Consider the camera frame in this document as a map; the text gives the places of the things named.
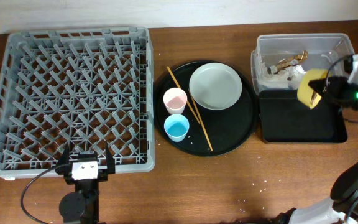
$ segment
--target gray plastic dish rack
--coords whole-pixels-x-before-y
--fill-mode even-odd
[[[21,32],[0,74],[0,177],[35,177],[105,143],[116,173],[155,164],[153,48],[144,27]],[[45,176],[57,176],[49,172]]]

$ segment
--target pink cup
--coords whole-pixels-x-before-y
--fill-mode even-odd
[[[164,93],[164,105],[170,114],[182,114],[187,103],[186,93],[179,88],[171,88]]]

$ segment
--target blue cup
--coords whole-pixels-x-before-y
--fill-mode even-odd
[[[189,127],[189,121],[181,114],[171,115],[164,122],[164,130],[168,137],[174,142],[184,140],[189,131]]]

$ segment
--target white wall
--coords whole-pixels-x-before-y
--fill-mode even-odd
[[[0,33],[358,19],[358,0],[0,0]]]

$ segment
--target yellow object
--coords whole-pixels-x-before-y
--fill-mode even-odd
[[[327,72],[328,70],[326,69],[311,69],[303,76],[298,88],[298,100],[310,109],[317,106],[318,102],[321,100],[321,96],[310,88],[309,82],[311,80],[325,78]]]

